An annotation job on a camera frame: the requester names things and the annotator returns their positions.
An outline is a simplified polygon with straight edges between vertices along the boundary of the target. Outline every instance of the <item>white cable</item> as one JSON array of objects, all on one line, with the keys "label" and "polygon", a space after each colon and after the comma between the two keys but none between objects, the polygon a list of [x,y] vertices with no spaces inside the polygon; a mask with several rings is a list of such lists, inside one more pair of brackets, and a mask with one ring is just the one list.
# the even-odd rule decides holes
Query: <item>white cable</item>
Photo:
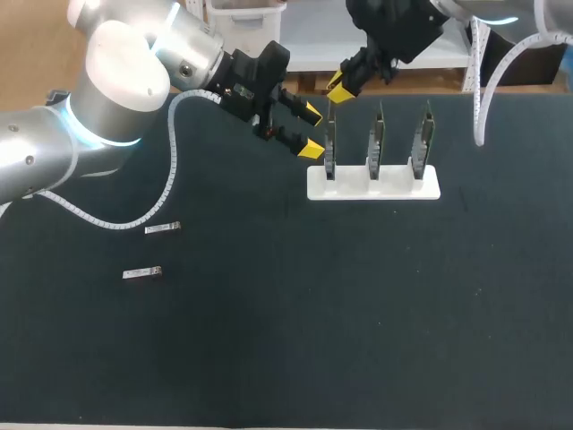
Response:
[{"label": "white cable", "polygon": [[472,62],[474,66],[474,133],[479,124],[479,115],[482,109],[482,48],[480,41],[480,23],[477,18],[472,18]]},{"label": "white cable", "polygon": [[[52,202],[59,204],[60,206],[64,207],[65,209],[67,209],[68,211],[73,213],[74,215],[77,215],[78,217],[88,221],[89,223],[91,223],[95,226],[101,227],[101,228],[107,228],[110,230],[126,230],[129,228],[138,227],[141,224],[143,224],[144,222],[148,221],[151,217],[153,217],[153,215],[155,215],[159,211],[159,208],[161,208],[161,206],[163,206],[163,203],[165,202],[165,200],[169,196],[169,193],[171,192],[171,187],[173,186],[173,183],[175,181],[175,173],[177,171],[177,145],[176,145],[176,140],[175,140],[175,110],[177,109],[177,106],[179,105],[179,103],[181,101],[188,99],[190,97],[201,97],[204,99],[211,100],[212,102],[217,103],[217,104],[219,104],[221,102],[220,96],[218,96],[217,94],[214,94],[212,92],[205,91],[205,90],[190,90],[187,92],[182,92],[181,94],[179,94],[177,97],[175,97],[173,99],[173,101],[169,105],[169,113],[168,113],[168,119],[167,119],[167,126],[168,126],[168,130],[169,130],[169,144],[171,146],[171,168],[169,169],[169,176],[167,177],[167,183],[165,185],[165,189],[163,190],[163,193],[159,197],[158,202],[155,203],[155,205],[142,217],[140,217],[137,220],[132,221],[132,222],[127,222],[124,224],[115,224],[112,222],[106,222],[106,221],[102,221],[101,219],[97,219],[95,217],[92,217],[88,213],[82,211],[78,207],[69,203],[66,199],[63,199],[59,195],[54,194],[52,192],[42,191],[42,192],[39,192],[38,194],[43,196],[43,197],[46,197],[47,199],[51,200]],[[5,212],[5,210],[8,209],[9,204],[10,203],[7,203],[3,206],[0,206],[0,216],[2,216],[2,214]]]},{"label": "white cable", "polygon": [[534,0],[534,9],[537,31],[543,39],[550,40],[551,35],[547,30],[547,22],[545,21],[545,0]]},{"label": "white cable", "polygon": [[516,44],[500,61],[487,84],[482,100],[482,110],[479,115],[477,127],[474,130],[475,144],[477,146],[483,146],[485,143],[485,126],[487,124],[487,116],[490,111],[493,95],[500,84],[503,74],[508,70],[515,59],[530,47],[543,47],[546,46],[547,43],[550,45],[565,43],[573,46],[573,36],[562,31],[547,31],[544,0],[535,0],[535,23],[538,26],[539,33],[529,36]]},{"label": "white cable", "polygon": [[2,218],[2,215],[4,215],[4,213],[8,210],[8,206],[10,206],[11,203],[5,203],[3,205],[0,205],[0,218]]}]

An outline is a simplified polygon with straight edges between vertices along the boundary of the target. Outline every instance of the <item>metal tool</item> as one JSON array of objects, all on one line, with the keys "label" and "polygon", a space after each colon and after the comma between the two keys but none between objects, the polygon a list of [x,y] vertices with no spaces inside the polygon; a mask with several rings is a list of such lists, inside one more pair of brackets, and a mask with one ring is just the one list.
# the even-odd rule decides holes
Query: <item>metal tool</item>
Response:
[{"label": "metal tool", "polygon": [[174,231],[180,229],[181,229],[181,223],[177,221],[177,222],[171,222],[169,224],[162,224],[160,226],[146,227],[145,234],[152,235],[154,233],[163,233],[164,231]]},{"label": "metal tool", "polygon": [[380,103],[380,110],[376,114],[374,124],[370,131],[368,141],[368,172],[372,181],[377,181],[380,177],[380,164],[382,163],[382,153],[384,151],[384,134],[386,125],[384,124],[384,111]]},{"label": "metal tool", "polygon": [[428,164],[428,156],[432,146],[435,121],[433,119],[430,101],[425,107],[422,122],[414,134],[414,144],[412,145],[412,171],[415,179],[423,179],[423,173]]},{"label": "metal tool", "polygon": [[324,139],[324,169],[328,181],[334,181],[337,174],[337,114],[336,104],[329,103],[329,119]]},{"label": "metal tool", "polygon": [[124,280],[133,280],[136,278],[156,278],[163,275],[161,266],[148,267],[146,269],[136,269],[133,271],[124,271]]}]

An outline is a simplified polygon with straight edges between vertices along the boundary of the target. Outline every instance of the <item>small metal part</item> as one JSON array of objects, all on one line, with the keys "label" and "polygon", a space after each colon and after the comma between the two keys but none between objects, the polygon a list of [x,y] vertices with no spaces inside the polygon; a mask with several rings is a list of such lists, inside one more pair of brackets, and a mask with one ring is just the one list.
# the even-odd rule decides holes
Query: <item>small metal part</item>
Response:
[{"label": "small metal part", "polygon": [[132,280],[136,278],[158,277],[163,275],[161,266],[148,267],[146,269],[137,269],[134,271],[124,271],[124,280]]},{"label": "small metal part", "polygon": [[67,99],[69,95],[70,92],[66,90],[51,90],[46,96],[46,106],[54,106]]},{"label": "small metal part", "polygon": [[189,76],[193,75],[193,71],[192,71],[191,67],[189,67],[189,65],[187,65],[187,64],[183,64],[181,67],[179,67],[179,73],[184,78],[188,78]]},{"label": "small metal part", "polygon": [[417,180],[423,179],[423,172],[426,169],[432,146],[434,129],[435,121],[430,101],[428,101],[423,113],[422,123],[418,125],[415,131],[414,145],[412,146],[412,170],[414,171],[414,178]]},{"label": "small metal part", "polygon": [[181,229],[181,223],[177,221],[177,222],[171,222],[169,224],[162,224],[160,226],[146,227],[145,234],[152,235],[154,233],[162,233],[164,231],[174,231],[180,229]]},{"label": "small metal part", "polygon": [[386,125],[384,124],[384,111],[382,104],[376,114],[374,125],[370,131],[370,140],[368,142],[368,173],[372,181],[380,178],[380,165],[382,162],[382,153],[384,151],[384,133]]},{"label": "small metal part", "polygon": [[329,103],[329,119],[326,123],[326,133],[324,141],[324,168],[326,179],[334,181],[337,169],[337,114],[336,103]]}]

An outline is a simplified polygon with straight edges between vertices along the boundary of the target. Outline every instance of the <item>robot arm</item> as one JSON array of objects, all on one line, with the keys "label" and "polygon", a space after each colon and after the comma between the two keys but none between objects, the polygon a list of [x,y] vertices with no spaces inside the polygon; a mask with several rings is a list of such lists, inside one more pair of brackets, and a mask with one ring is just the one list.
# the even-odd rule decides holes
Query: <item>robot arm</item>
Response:
[{"label": "robot arm", "polygon": [[71,177],[117,171],[165,104],[170,86],[206,89],[264,140],[317,159],[324,149],[272,121],[285,105],[311,125],[321,115],[282,89],[289,52],[271,42],[259,58],[223,50],[222,38],[171,0],[71,0],[68,21],[88,39],[73,94],[49,107],[0,114],[0,205]]},{"label": "robot arm", "polygon": [[[390,83],[398,73],[398,61],[411,63],[441,36],[450,18],[468,22],[476,16],[502,37],[518,42],[536,32],[535,1],[346,0],[355,26],[366,32],[368,41],[340,65],[329,83],[329,98],[340,103],[357,97],[375,75]],[[549,30],[573,33],[570,0],[545,0],[544,8]]]}]

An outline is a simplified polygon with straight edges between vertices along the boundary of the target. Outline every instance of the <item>white holder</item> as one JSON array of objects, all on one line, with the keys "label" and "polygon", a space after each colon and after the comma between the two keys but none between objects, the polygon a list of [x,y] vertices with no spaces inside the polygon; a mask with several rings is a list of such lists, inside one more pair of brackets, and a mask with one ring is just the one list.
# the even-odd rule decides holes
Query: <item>white holder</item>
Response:
[{"label": "white holder", "polygon": [[434,166],[426,166],[423,179],[414,178],[412,159],[404,166],[380,166],[380,176],[370,179],[365,166],[336,166],[336,179],[326,178],[324,166],[308,168],[309,200],[438,200],[440,184]]}]

